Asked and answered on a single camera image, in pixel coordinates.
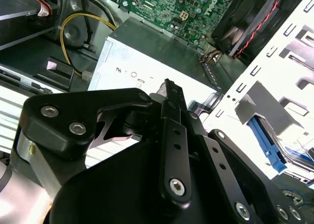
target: gray metal box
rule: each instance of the gray metal box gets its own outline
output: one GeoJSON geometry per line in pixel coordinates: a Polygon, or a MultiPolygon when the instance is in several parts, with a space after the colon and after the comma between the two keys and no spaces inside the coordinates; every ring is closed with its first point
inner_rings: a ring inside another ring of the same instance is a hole
{"type": "Polygon", "coordinates": [[[107,37],[88,90],[137,87],[149,94],[169,78],[187,105],[203,104],[217,88],[199,62],[194,50],[129,18],[107,37]]]}

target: blue drive rail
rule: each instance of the blue drive rail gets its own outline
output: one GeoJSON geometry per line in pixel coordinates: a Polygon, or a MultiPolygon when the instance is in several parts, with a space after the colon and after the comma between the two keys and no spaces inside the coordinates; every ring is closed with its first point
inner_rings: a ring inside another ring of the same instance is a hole
{"type": "Polygon", "coordinates": [[[254,116],[247,125],[253,131],[255,137],[257,138],[261,149],[263,150],[265,156],[269,159],[271,166],[279,173],[283,173],[287,168],[284,164],[284,159],[281,156],[279,149],[276,144],[273,143],[264,132],[261,124],[259,124],[259,118],[254,116]]]}

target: bolt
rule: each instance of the bolt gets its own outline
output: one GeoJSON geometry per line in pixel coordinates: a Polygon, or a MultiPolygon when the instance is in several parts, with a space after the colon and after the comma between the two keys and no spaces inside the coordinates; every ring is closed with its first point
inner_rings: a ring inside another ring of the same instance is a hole
{"type": "Polygon", "coordinates": [[[225,135],[222,132],[218,132],[218,136],[222,139],[225,139],[225,135]]]}
{"type": "Polygon", "coordinates": [[[289,219],[288,214],[286,213],[286,211],[285,211],[282,207],[280,207],[280,206],[278,205],[278,206],[277,206],[277,210],[278,210],[279,214],[280,214],[284,219],[286,219],[286,220],[289,219]]]}
{"type": "Polygon", "coordinates": [[[190,116],[191,116],[193,119],[195,119],[195,120],[198,119],[197,115],[196,115],[194,112],[190,111],[189,113],[190,113],[190,116]]]}
{"type": "Polygon", "coordinates": [[[242,203],[236,202],[235,205],[238,214],[246,221],[250,220],[249,210],[247,210],[247,208],[242,203]]]}
{"type": "Polygon", "coordinates": [[[57,110],[57,108],[50,106],[50,105],[46,105],[46,106],[42,107],[40,109],[40,112],[42,113],[43,116],[46,116],[49,118],[56,117],[59,114],[59,111],[57,110]]]}
{"type": "Polygon", "coordinates": [[[83,135],[84,133],[86,133],[85,126],[79,122],[71,123],[69,126],[69,130],[71,133],[75,135],[83,135]]]}
{"type": "Polygon", "coordinates": [[[139,98],[141,98],[142,100],[149,100],[148,96],[146,96],[144,93],[139,93],[139,98]]]}
{"type": "Polygon", "coordinates": [[[177,196],[183,196],[185,193],[184,185],[178,179],[171,179],[170,180],[170,188],[177,196]]]}
{"type": "Polygon", "coordinates": [[[291,206],[289,207],[290,212],[292,213],[292,215],[297,219],[297,220],[301,220],[301,216],[300,214],[291,206]]]}

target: dell logo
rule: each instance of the dell logo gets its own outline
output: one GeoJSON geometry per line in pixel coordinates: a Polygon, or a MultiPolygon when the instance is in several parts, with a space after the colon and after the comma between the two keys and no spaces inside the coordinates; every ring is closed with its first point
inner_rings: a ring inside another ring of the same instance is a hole
{"type": "Polygon", "coordinates": [[[205,15],[209,15],[210,12],[214,9],[215,5],[217,4],[218,0],[212,0],[209,7],[206,9],[205,15]]]}

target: yellow cable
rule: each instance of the yellow cable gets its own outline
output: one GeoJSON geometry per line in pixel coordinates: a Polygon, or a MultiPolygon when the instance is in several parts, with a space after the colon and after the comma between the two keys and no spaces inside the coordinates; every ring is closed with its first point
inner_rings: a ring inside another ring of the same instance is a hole
{"type": "Polygon", "coordinates": [[[112,30],[115,30],[116,27],[111,24],[110,22],[106,21],[105,19],[101,18],[101,17],[98,17],[96,15],[92,15],[92,14],[88,14],[88,13],[76,13],[76,14],[72,14],[70,16],[68,16],[67,18],[64,19],[63,23],[62,23],[62,26],[61,26],[61,30],[60,30],[60,43],[61,43],[61,48],[62,48],[62,51],[63,51],[63,54],[64,54],[64,57],[65,59],[67,60],[68,64],[71,65],[71,61],[70,61],[70,58],[66,52],[66,49],[65,49],[65,44],[64,44],[64,39],[63,39],[63,32],[64,32],[64,28],[65,26],[67,25],[67,23],[72,20],[73,18],[75,17],[79,17],[79,16],[86,16],[86,17],[91,17],[91,18],[94,18],[98,21],[101,21],[103,22],[106,26],[108,26],[109,28],[111,28],[112,30]]]}

